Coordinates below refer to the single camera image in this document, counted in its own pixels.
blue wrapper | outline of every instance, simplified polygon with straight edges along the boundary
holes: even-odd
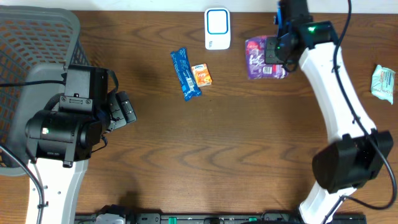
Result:
[[[185,101],[191,100],[193,96],[201,96],[201,91],[191,72],[187,49],[183,47],[177,52],[171,52],[170,55],[173,59],[175,72],[177,72],[178,79],[180,80]]]

wooden table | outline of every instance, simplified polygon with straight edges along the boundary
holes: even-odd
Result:
[[[248,80],[244,41],[275,34],[274,14],[232,13],[228,50],[204,46],[203,13],[75,12],[90,63],[110,68],[138,120],[108,135],[82,183],[77,212],[104,205],[165,213],[256,213],[294,209],[315,181],[312,157],[327,146],[326,129],[302,72],[283,80]],[[345,14],[315,14],[338,33]],[[343,56],[357,94],[380,130],[398,139],[398,104],[369,92],[376,64],[398,71],[398,16],[356,14]],[[207,63],[212,86],[183,100],[170,52],[187,47],[191,65]],[[398,148],[389,161],[398,174]],[[24,223],[28,178],[0,177],[0,223]],[[386,170],[354,196],[382,205],[391,196]],[[369,223],[396,223],[398,206],[375,212],[345,202],[339,212]]]

orange snack packet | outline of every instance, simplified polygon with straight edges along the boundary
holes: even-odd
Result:
[[[196,65],[192,67],[192,73],[195,77],[198,87],[211,85],[212,79],[210,77],[210,72],[207,69],[207,64]]]

white plastic casing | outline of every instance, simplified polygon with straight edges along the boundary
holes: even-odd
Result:
[[[28,168],[44,186],[44,200],[49,205],[43,209],[42,224],[72,224],[75,222],[80,185],[87,171],[88,159],[73,163],[72,168],[62,167],[63,162],[54,159],[37,159]],[[32,180],[29,188],[29,206],[26,223],[36,224],[39,196]]]
[[[226,8],[205,11],[205,47],[208,50],[224,50],[231,45],[231,19]]]
[[[353,122],[353,115],[341,93],[336,75],[332,72],[334,51],[333,42],[317,44],[314,49],[305,49],[299,61],[300,68],[311,83],[321,108],[330,144],[341,140],[345,134],[349,134],[352,138],[364,135],[358,124]],[[337,65],[340,66],[339,75],[345,92],[356,114],[361,118],[363,126],[370,133],[376,126],[363,109],[354,86],[349,80],[341,56],[341,48],[338,50]],[[310,195],[299,207],[303,221],[310,224],[323,223],[339,198],[342,195],[351,195],[355,190],[355,188],[349,187],[329,194],[318,182],[315,182]],[[327,223],[331,222],[332,218],[333,214],[328,218]]]

purple package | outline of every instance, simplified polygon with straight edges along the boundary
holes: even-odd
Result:
[[[253,37],[246,41],[246,65],[248,66],[248,78],[285,78],[288,73],[281,65],[266,65],[264,60],[264,48],[267,36]]]

